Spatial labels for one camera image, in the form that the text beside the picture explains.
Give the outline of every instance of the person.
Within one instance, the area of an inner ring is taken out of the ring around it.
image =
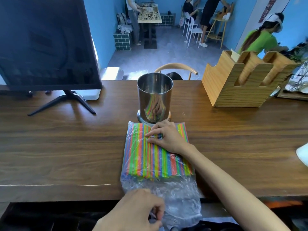
[[[137,12],[141,12],[142,8],[137,5],[135,0],[126,0],[126,5],[128,9],[128,16],[132,22],[134,42],[136,45],[141,45],[141,41],[139,40],[140,28],[139,28],[139,23],[138,23]]]
[[[230,8],[230,5],[225,0],[207,0],[205,6],[203,8],[203,13],[202,13],[201,21],[200,21],[201,29],[203,30],[201,44],[200,44],[202,47],[206,48],[208,46],[205,43],[205,39],[204,39],[205,34],[206,34],[206,30],[210,26],[210,20],[213,17],[215,10],[218,6],[218,3],[220,1],[225,7]]]
[[[162,134],[163,139],[152,138]],[[195,146],[187,143],[175,128],[175,124],[164,120],[155,124],[146,134],[147,142],[157,144],[169,152],[185,157],[212,188],[225,208],[244,230],[290,231],[288,227],[259,199],[211,162]],[[164,201],[139,189],[128,192],[114,209],[98,220],[93,231],[157,231],[162,226]],[[156,215],[156,223],[150,224],[148,215]]]
[[[200,16],[198,15],[199,10],[194,10],[194,7],[196,7],[201,2],[201,0],[196,0],[193,5],[191,4],[191,1],[192,0],[185,1],[183,5],[183,12],[187,12],[190,17],[193,17],[193,19],[195,20],[195,24],[200,24]]]
[[[257,30],[248,33],[245,41],[241,47],[242,51],[255,51],[257,54],[267,51],[288,51],[287,46],[280,46],[273,36],[273,33],[281,32],[283,26],[284,15],[283,13],[276,13],[271,15]]]

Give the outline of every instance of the black monitor screen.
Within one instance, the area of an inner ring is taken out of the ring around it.
[[[83,0],[0,0],[0,25],[7,88],[101,88]]]

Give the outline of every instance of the pack of colorful straws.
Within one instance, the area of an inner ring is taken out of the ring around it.
[[[185,123],[176,128],[188,142]],[[121,184],[124,192],[147,188],[165,201],[163,224],[191,227],[201,219],[201,203],[195,170],[179,155],[147,142],[151,127],[128,123],[124,149]],[[151,138],[162,138],[161,135]]]

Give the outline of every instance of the person's left hand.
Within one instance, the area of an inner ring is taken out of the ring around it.
[[[148,221],[151,210],[157,218],[154,224]],[[129,191],[110,213],[98,220],[93,231],[158,231],[164,211],[164,200],[149,189]]]

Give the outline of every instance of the metal container base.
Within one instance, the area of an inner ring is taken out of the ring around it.
[[[149,122],[145,121],[145,120],[141,117],[141,115],[140,115],[140,110],[138,110],[138,112],[137,112],[137,119],[138,119],[138,121],[139,121],[140,123],[142,123],[142,124],[146,124],[146,125],[151,126],[151,127],[154,126],[154,123],[149,123]],[[170,111],[169,111],[169,115],[168,115],[167,120],[168,120],[168,121],[171,121],[171,112],[170,112]]]

